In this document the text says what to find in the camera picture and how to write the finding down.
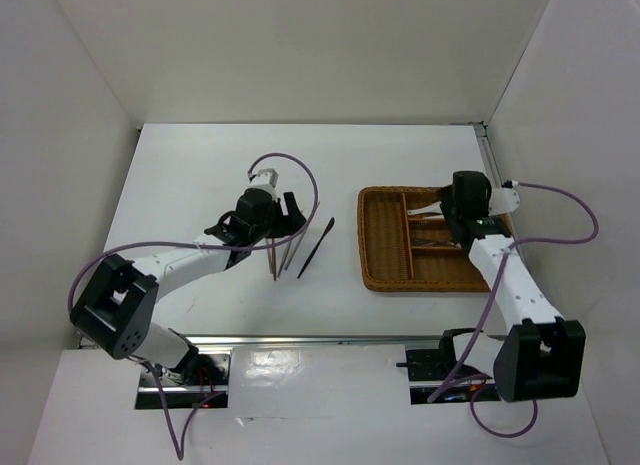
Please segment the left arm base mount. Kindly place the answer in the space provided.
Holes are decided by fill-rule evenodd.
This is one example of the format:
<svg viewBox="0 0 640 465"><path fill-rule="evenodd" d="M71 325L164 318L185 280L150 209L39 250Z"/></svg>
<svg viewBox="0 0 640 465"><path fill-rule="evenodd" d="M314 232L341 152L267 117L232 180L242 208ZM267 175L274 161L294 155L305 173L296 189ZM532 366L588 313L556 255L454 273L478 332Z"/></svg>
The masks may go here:
<svg viewBox="0 0 640 465"><path fill-rule="evenodd" d="M200 353L195 368L185 377L154 364L153 370L165 393L170 410L195 408L205 398L205 409L226 409L229 402L231 351L213 349ZM153 373L142 368L134 408L136 410L161 410L159 389Z"/></svg>

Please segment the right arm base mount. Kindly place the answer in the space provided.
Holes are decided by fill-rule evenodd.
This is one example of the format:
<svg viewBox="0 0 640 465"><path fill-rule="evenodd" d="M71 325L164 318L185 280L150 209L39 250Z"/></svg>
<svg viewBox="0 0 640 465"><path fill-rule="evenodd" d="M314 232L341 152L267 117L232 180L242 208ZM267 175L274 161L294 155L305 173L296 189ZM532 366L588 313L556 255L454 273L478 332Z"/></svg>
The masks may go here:
<svg viewBox="0 0 640 465"><path fill-rule="evenodd" d="M398 362L396 367L407 372L412 405L428 405L428 397L446 379L456 363L453 338L471 331L471 328L446 330L437 346L409 348L405 351L405 358ZM477 369L463 365L455 378L461 380L478 374ZM499 400L492 380L474 379L466 382L461 380L451 386L435 400L435 404L466 403L478 390L481 391L477 398L479 402Z"/></svg>

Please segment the white spoon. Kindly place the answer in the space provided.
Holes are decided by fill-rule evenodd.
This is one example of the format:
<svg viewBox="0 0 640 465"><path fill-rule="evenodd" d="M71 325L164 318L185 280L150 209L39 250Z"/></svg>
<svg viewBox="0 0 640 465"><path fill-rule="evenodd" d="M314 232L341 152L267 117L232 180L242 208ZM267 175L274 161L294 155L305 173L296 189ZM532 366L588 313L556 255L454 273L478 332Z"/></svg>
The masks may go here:
<svg viewBox="0 0 640 465"><path fill-rule="evenodd" d="M408 209L407 215L410 217L417 216L439 216L442 214L441 210L441 202L436 201L427 206L416 208L416 209Z"/></svg>

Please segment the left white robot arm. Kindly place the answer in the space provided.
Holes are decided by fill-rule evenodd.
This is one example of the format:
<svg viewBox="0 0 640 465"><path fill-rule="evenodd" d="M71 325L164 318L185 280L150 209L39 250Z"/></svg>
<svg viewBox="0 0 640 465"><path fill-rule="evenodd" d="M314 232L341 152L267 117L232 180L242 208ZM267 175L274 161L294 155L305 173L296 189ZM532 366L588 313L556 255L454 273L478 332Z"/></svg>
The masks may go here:
<svg viewBox="0 0 640 465"><path fill-rule="evenodd" d="M70 321L113 359L147 362L174 383L186 384L203 360L184 335L154 322L156 304L191 282L232 269L261 241L292 236L305 223L293 193L277 198L249 187L234 210L186 248L135 260L118 253L101 259L73 304Z"/></svg>

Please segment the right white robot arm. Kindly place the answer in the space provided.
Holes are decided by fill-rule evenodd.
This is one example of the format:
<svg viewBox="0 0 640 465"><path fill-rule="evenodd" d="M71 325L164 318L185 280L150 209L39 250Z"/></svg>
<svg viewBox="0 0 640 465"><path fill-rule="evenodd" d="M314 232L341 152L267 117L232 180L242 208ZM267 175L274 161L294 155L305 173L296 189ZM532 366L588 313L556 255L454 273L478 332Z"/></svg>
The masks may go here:
<svg viewBox="0 0 640 465"><path fill-rule="evenodd" d="M586 343L577 320L549 302L524 265L503 215L520 204L516 183L494 189L477 171L457 171L438 197L451 235L490 287L486 305L498 306L504 340L483 334L478 323L440 348L436 364L446 375L428 400L435 402L469 366L490 376L506 402L576 395Z"/></svg>

